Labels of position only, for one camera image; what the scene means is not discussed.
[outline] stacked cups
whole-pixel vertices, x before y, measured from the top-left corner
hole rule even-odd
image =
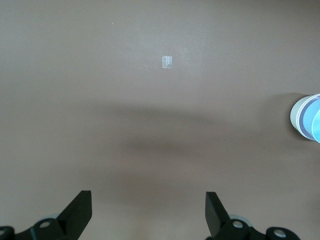
[[[291,110],[290,120],[302,136],[320,143],[320,94],[297,101]]]

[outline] white cup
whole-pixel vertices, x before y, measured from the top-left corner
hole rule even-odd
[[[318,99],[320,99],[320,94],[316,94],[316,95],[310,95],[310,96],[305,96],[303,98],[301,98],[299,101],[297,101],[295,103],[295,105],[292,107],[291,113],[290,113],[290,120],[292,125],[294,126],[295,129],[297,129],[299,131],[299,133],[304,136],[307,139],[310,140],[316,140],[314,134],[312,133],[311,126],[305,126],[305,123],[310,123],[310,120],[308,121],[304,115],[306,113],[306,111],[308,110],[309,106],[311,106],[315,101],[317,101]]]

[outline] metal bolt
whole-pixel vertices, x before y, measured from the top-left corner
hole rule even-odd
[[[274,230],[273,233],[274,233],[274,235],[278,236],[279,238],[285,238],[287,236],[285,234],[285,232],[280,229]]]
[[[50,225],[50,222],[49,222],[49,221],[45,221],[45,222],[41,223],[39,227],[40,227],[41,229],[43,229],[43,228],[48,227],[49,225]]]
[[[240,221],[234,221],[233,226],[237,229],[242,229],[244,227],[244,225]]]

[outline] clear tape piece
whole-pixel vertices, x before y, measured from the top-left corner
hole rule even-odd
[[[172,56],[162,56],[162,68],[163,69],[172,68]]]

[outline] screw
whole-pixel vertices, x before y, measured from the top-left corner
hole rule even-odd
[[[287,235],[285,234],[284,231],[280,230],[280,229],[276,229],[273,231],[273,233],[278,236],[279,238],[285,238]]]
[[[43,229],[43,228],[48,227],[49,225],[50,225],[50,222],[49,222],[49,221],[45,221],[45,222],[41,223],[39,227],[40,227],[41,229]]]
[[[233,226],[237,229],[242,229],[244,227],[244,225],[240,221],[234,221]]]

